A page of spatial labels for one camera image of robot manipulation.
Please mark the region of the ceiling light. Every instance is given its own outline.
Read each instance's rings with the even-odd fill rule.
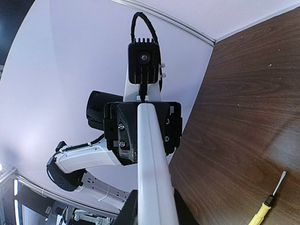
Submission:
[[[15,199],[15,224],[20,225],[19,204],[18,204],[18,200],[16,199]]]
[[[18,194],[18,181],[14,181],[14,195],[16,196]]]

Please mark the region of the black connector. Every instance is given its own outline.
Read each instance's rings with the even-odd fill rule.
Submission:
[[[268,196],[268,198],[267,198],[267,200],[264,202],[264,204],[266,205],[266,206],[272,206],[272,203],[273,203],[273,199],[274,199],[274,195],[269,195]]]

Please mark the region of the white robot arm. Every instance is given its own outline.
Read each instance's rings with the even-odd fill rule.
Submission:
[[[135,39],[137,17],[146,22],[153,37],[151,41]],[[154,28],[143,13],[134,15],[131,35],[124,97],[93,91],[88,100],[88,123],[104,131],[105,139],[101,136],[78,146],[60,142],[47,163],[47,172],[58,187],[123,208],[120,215],[137,216],[141,225],[178,225],[166,155],[180,144],[181,105],[161,102],[165,65],[161,63]],[[132,195],[86,171],[99,165],[134,163],[138,163],[138,215],[124,210],[124,203]],[[117,217],[114,224],[123,225],[123,221]]]
[[[121,210],[129,192],[117,189],[85,170],[98,165],[121,165],[114,153],[107,149],[106,140],[102,137],[78,146],[67,146],[61,142],[47,169],[50,178],[60,188],[84,193]]]

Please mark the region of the bolt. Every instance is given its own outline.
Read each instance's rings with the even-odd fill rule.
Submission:
[[[147,61],[148,56],[147,56],[146,54],[143,54],[143,55],[140,56],[140,59],[141,59],[142,61]]]
[[[116,109],[112,110],[112,115],[114,115],[114,116],[117,115],[117,110]]]
[[[125,126],[124,126],[123,124],[120,123],[120,124],[118,125],[118,129],[119,129],[119,130],[124,130],[124,129],[125,129]]]
[[[126,146],[126,142],[125,142],[125,141],[121,141],[121,142],[119,143],[119,146],[120,146],[121,148],[124,148],[124,147]]]

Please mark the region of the black cable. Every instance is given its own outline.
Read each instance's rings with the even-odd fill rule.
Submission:
[[[104,134],[102,134],[99,138],[97,138],[96,140],[90,142],[91,144],[96,144],[98,143],[99,141],[101,141],[102,139],[104,138]]]
[[[75,145],[75,146],[71,146],[68,148],[65,148],[63,151],[70,151],[70,150],[74,150],[74,149],[79,149],[79,148],[84,148],[84,147],[88,147],[89,144],[85,143],[85,144],[79,144],[79,145]]]
[[[145,24],[147,25],[152,38],[154,39],[155,43],[158,43],[158,37],[156,35],[156,32],[150,22],[150,20],[146,17],[146,15],[142,12],[137,12],[136,14],[134,14],[133,18],[132,18],[132,22],[131,22],[131,42],[133,43],[135,41],[135,25],[136,25],[136,20],[137,18],[140,17],[144,20]]]

